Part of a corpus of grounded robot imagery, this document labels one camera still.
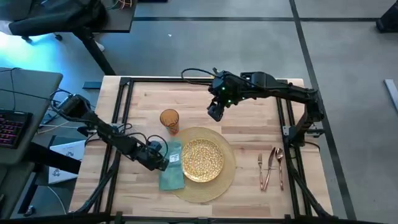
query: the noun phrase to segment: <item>wooden table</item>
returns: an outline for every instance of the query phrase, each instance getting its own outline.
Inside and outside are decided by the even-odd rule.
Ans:
[[[104,77],[99,93],[96,113],[110,122],[113,115],[120,77]],[[303,86],[303,80],[290,79],[294,85]],[[125,102],[126,91],[122,102]],[[122,156],[112,213],[147,217],[239,217],[283,218],[293,214],[286,163],[283,160],[285,190],[279,188],[279,175],[272,172],[268,191],[259,190],[257,156],[263,153],[263,169],[272,147],[282,147],[279,117],[274,97],[246,100],[224,112],[224,118],[213,121],[206,107],[212,96],[205,86],[188,83],[135,82],[128,123],[145,135],[159,134],[165,138],[165,128],[159,122],[160,113],[168,108],[180,114],[180,128],[201,126],[222,134],[230,143],[236,156],[236,175],[230,188],[208,203],[190,203],[169,192],[159,191],[159,171],[149,171],[138,162]],[[303,105],[292,102],[295,119],[303,114]],[[93,142],[87,145],[80,173],[73,193],[70,210],[80,208],[97,186],[106,145]],[[323,206],[332,213],[325,175],[319,151],[307,144],[302,147],[302,159],[308,188]],[[301,214],[304,214],[302,194],[298,189]],[[108,189],[104,191],[101,210],[104,210]]]

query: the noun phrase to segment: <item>chair wheel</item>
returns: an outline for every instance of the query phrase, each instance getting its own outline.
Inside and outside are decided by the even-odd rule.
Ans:
[[[55,35],[55,38],[56,38],[57,40],[59,40],[59,41],[62,41],[62,36],[59,35],[59,34]]]
[[[32,39],[29,37],[21,37],[24,41],[26,41],[28,44],[32,43]]]
[[[29,207],[27,208],[27,211],[24,214],[24,217],[29,217],[35,213],[36,213],[36,208],[33,207],[33,205],[29,205]]]

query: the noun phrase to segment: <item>keyboard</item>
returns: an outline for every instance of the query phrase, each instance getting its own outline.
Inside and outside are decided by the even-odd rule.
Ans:
[[[18,148],[32,113],[0,109],[0,147]]]

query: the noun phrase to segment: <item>white cable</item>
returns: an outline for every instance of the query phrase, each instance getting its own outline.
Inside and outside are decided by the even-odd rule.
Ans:
[[[40,124],[39,126],[43,126],[43,127],[58,127],[58,125],[53,125],[53,124]],[[73,126],[59,126],[59,128],[72,128],[72,129],[78,129],[79,127],[73,127]]]
[[[59,128],[59,127],[63,126],[64,124],[67,124],[68,122],[69,122],[69,121],[66,121],[66,122],[64,122],[64,123],[62,123],[62,124],[56,125],[54,128],[50,128],[50,129],[45,130],[45,131],[39,131],[39,132],[37,132],[36,134],[43,134],[43,133],[52,131],[52,130],[54,130],[54,129],[56,129],[56,128]]]
[[[64,214],[67,214],[67,210],[65,209],[65,206],[63,206],[63,203],[62,203],[61,198],[58,196],[58,194],[57,194],[50,186],[47,186],[47,187],[48,187],[48,188],[54,193],[54,195],[58,198],[58,201],[60,201]]]

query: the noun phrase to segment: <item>spoon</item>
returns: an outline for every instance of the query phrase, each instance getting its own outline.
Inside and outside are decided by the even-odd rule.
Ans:
[[[279,163],[279,181],[280,181],[280,189],[284,190],[284,183],[282,180],[282,166],[281,166],[281,162],[282,159],[284,158],[284,151],[281,148],[277,148],[276,152],[275,152],[275,157],[278,160]]]

